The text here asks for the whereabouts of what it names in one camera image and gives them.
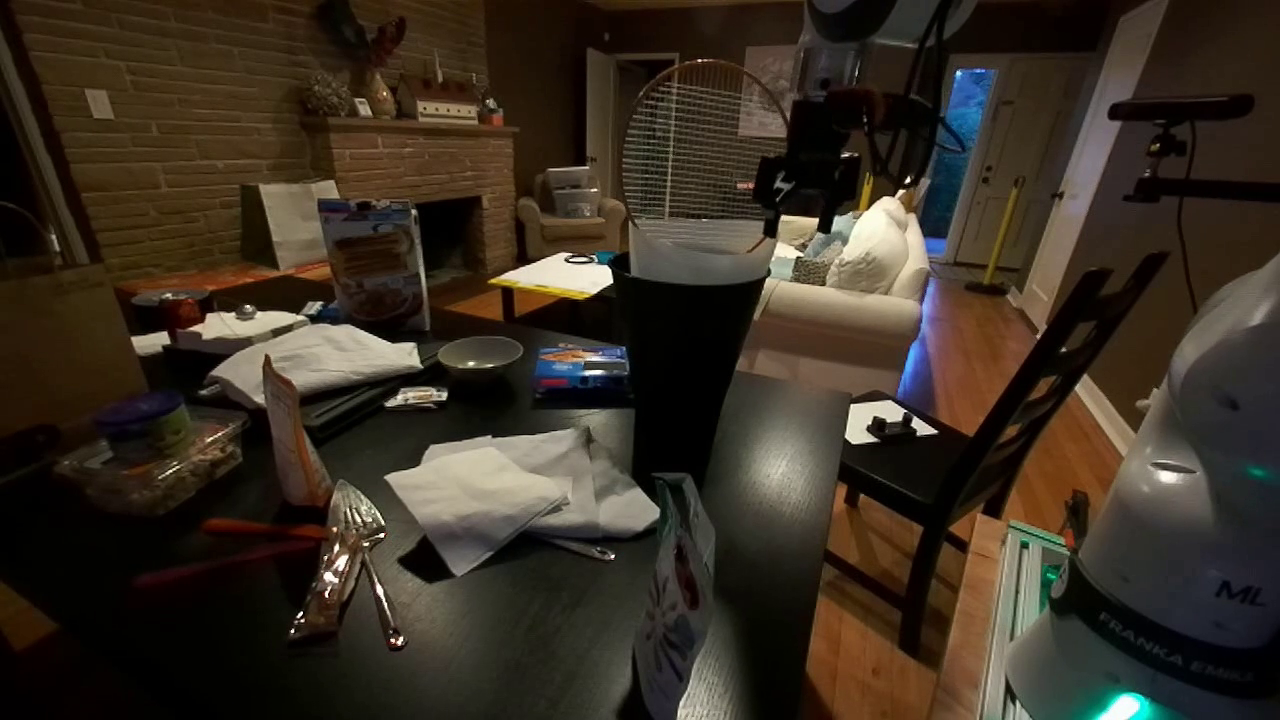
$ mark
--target chair back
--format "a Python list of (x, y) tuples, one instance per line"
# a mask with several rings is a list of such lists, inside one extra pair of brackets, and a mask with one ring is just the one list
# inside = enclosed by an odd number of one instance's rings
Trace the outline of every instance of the chair back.
[(1112, 275), (1108, 267), (1084, 272), (1077, 280), (1072, 295), (1049, 322), (1035, 350), (1026, 357), (986, 424), (966, 445), (954, 467), (954, 485), (941, 495), (941, 513), (950, 513), (950, 522), (974, 513), (978, 506), (986, 506), (989, 517), (1006, 517), (1006, 499), (1026, 456), (1041, 440), (1052, 411), (1072, 398), (1077, 379), (1088, 371), (1099, 350), (1112, 339), (1121, 322), (1146, 295), (1164, 260), (1164, 251), (1146, 255), (1112, 295), (1104, 295), (1104, 284)]

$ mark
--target white couch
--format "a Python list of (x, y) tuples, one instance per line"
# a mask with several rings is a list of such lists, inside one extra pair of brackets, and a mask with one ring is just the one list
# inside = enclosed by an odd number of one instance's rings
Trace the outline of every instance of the white couch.
[(920, 332), (927, 251), (915, 216), (907, 220), (907, 260), (884, 295), (792, 284), (790, 267), (817, 231), (807, 216), (786, 216), (772, 280), (759, 291), (757, 326), (743, 345), (743, 371), (846, 394), (896, 394)]

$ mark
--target wooden floor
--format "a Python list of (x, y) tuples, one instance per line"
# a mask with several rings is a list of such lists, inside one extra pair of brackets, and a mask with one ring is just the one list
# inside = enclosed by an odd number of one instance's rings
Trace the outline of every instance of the wooden floor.
[[(438, 291), (438, 305), (493, 322), (501, 316), (501, 295), (487, 290)], [(1026, 360), (1027, 345), (1032, 330), (1002, 295), (974, 295), (954, 280), (937, 280), (927, 291), (927, 312), (906, 398), (934, 406), (941, 419), (974, 433), (989, 406), (1002, 398), (1006, 379)], [(1099, 506), (1117, 464), (1121, 456), (1108, 435), (1092, 424), (1079, 401), (1068, 401), (1068, 409), (1035, 445), (1011, 494), (1010, 517), (1041, 528), (1062, 528), (1068, 494), (1084, 489), (1092, 506)], [(912, 532), (892, 523), (892, 517), (876, 506), (862, 506), (855, 513), (848, 513), (841, 499), (831, 499), (831, 550), (884, 575), (906, 575)], [(926, 633), (927, 660), (896, 652), (892, 609), (841, 575), (825, 575), (807, 647), (807, 695), (799, 718), (927, 718), (937, 655), (946, 647), (962, 568), (962, 555), (946, 555)], [(29, 647), (50, 633), (54, 626), (42, 611), (29, 611), (19, 597), (0, 591), (0, 636), (8, 636), (13, 647)]]

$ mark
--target black chair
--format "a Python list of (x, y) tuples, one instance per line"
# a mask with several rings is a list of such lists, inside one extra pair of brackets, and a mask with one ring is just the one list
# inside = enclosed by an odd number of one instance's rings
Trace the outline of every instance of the black chair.
[(920, 435), (907, 445), (846, 445), (841, 480), (848, 485), (848, 506), (871, 495), (920, 523), (906, 597), (827, 552), (831, 568), (906, 609), (906, 652), (920, 652), (920, 627), (941, 550), (954, 539), (966, 552), (966, 539), (956, 539), (950, 528), (974, 509), (1006, 517), (1006, 499), (1027, 449), (1035, 445), (1052, 411), (1072, 398), (1084, 369), (1108, 345), (1127, 307), (1146, 295), (1164, 260), (1164, 251), (1146, 255), (1127, 284), (1112, 295), (1104, 295), (1112, 272), (1084, 272), (974, 435), (915, 411), (937, 424), (941, 435)]

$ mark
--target black trash can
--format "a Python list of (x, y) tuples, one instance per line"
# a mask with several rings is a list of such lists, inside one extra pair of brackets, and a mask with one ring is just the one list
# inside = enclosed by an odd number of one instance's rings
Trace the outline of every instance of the black trash can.
[(759, 280), (664, 284), (617, 267), (632, 353), (632, 477), (653, 472), (704, 480), (720, 406), (757, 316)]

